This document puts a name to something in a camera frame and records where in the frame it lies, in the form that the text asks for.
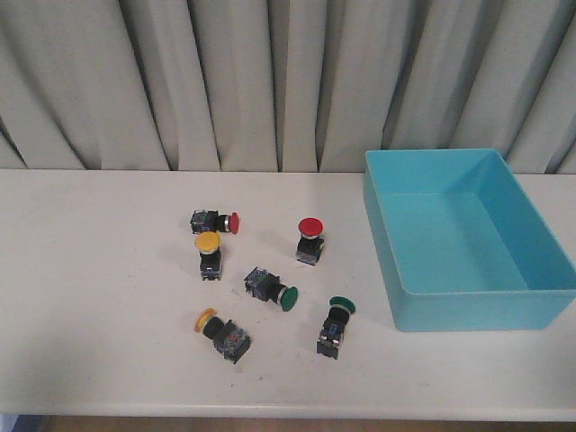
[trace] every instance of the table surface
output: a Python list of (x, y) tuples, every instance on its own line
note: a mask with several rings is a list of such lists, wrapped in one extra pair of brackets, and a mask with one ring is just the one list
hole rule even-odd
[[(576, 176), (519, 175), (576, 260)], [(189, 219), (236, 211), (223, 277), (202, 282)], [(324, 221), (315, 267), (298, 221)], [(261, 266), (300, 299), (251, 298)], [(352, 299), (340, 358), (316, 354), (331, 296)], [(194, 333), (209, 306), (253, 339), (237, 363)], [(0, 170), (0, 412), (576, 420), (576, 302), (538, 331), (401, 333), (362, 175)]]

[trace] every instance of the floor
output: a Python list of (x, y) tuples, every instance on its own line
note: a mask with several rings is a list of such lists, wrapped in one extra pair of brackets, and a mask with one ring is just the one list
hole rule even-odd
[(576, 423), (50, 417), (41, 432), (573, 432)]

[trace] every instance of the blue tray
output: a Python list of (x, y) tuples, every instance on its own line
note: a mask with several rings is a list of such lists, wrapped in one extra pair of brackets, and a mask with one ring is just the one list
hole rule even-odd
[(364, 203), (399, 330), (542, 329), (576, 296), (497, 151), (369, 151)]

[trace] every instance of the gray curtain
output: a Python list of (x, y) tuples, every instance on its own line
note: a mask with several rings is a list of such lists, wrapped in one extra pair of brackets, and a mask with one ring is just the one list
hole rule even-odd
[(2, 0), (0, 167), (576, 173), (573, 0)]

